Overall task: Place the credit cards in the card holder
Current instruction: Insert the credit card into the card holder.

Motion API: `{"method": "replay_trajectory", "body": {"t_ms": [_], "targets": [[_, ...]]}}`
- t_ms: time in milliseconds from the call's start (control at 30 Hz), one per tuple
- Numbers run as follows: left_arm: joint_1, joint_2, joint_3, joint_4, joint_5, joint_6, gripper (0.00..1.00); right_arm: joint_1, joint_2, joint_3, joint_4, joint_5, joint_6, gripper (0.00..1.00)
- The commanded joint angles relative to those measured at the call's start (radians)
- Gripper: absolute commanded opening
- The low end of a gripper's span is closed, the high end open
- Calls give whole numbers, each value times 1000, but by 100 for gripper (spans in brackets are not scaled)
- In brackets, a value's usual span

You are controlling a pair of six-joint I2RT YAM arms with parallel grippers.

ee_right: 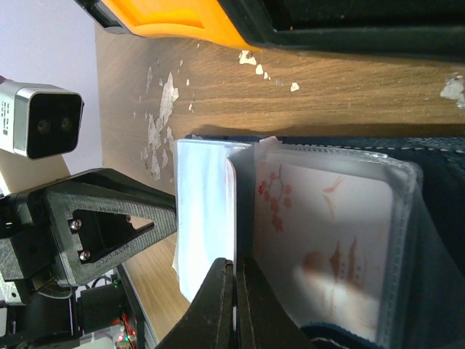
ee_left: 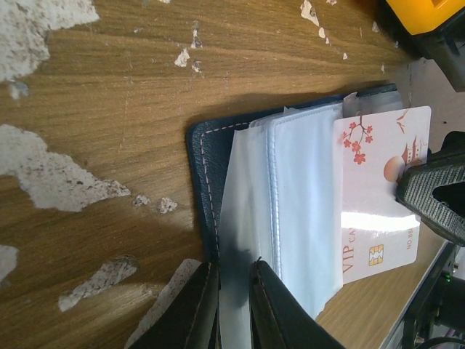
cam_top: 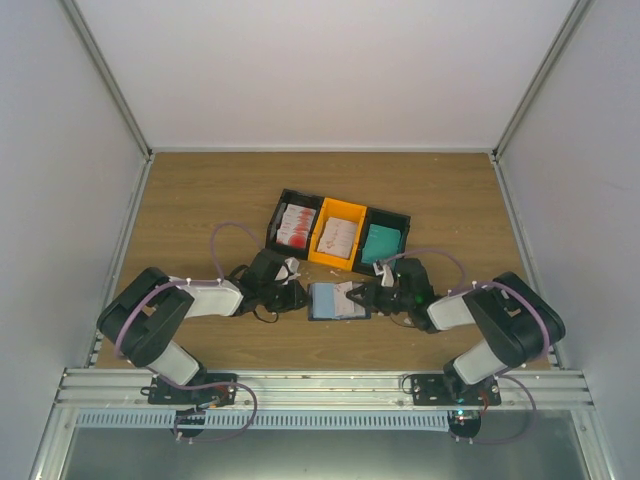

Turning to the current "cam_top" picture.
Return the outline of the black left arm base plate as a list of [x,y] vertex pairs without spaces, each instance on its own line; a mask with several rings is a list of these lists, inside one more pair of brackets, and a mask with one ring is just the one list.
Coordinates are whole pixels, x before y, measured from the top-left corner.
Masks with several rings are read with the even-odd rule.
[[187,385],[180,388],[154,377],[149,386],[142,387],[140,393],[151,405],[214,406],[233,405],[238,376],[233,373],[205,373],[196,375]]

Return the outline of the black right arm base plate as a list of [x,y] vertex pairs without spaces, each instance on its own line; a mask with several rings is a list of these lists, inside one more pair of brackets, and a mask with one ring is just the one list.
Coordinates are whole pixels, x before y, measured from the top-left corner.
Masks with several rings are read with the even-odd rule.
[[401,380],[400,388],[411,396],[414,406],[484,407],[502,403],[495,380],[454,385],[442,373],[413,373]]

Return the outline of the white blossom VIP card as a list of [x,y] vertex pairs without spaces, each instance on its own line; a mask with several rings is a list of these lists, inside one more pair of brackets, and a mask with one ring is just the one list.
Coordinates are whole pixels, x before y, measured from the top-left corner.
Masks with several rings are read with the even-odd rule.
[[360,284],[352,281],[337,283],[333,287],[334,316],[337,319],[364,318],[366,310],[347,297],[347,293]]

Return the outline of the blue card holder wallet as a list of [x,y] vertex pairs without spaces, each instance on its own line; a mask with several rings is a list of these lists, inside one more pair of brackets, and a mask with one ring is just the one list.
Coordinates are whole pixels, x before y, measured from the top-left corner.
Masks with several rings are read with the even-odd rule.
[[366,312],[364,318],[337,319],[334,316],[333,287],[337,283],[316,282],[309,285],[309,321],[351,321],[370,319],[371,313]]

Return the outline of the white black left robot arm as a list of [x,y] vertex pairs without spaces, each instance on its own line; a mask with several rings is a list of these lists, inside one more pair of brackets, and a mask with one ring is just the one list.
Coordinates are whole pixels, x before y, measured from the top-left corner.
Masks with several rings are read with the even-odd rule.
[[149,267],[103,310],[97,328],[116,355],[159,375],[181,402],[193,404],[205,395],[206,368],[174,341],[182,322],[248,313],[260,319],[260,309],[278,319],[303,309],[309,296],[298,268],[297,259],[267,249],[250,265],[214,280],[178,278]]

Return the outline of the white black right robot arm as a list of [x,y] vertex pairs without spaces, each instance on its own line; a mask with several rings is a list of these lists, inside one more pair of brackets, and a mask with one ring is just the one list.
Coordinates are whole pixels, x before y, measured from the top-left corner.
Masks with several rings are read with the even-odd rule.
[[428,334],[466,325],[482,334],[479,343],[443,367],[443,393],[453,404],[468,403],[494,375],[546,356],[566,335],[560,315],[513,272],[442,296],[416,258],[398,258],[394,268],[378,261],[374,270],[376,281],[347,290],[345,297],[385,316],[406,313]]

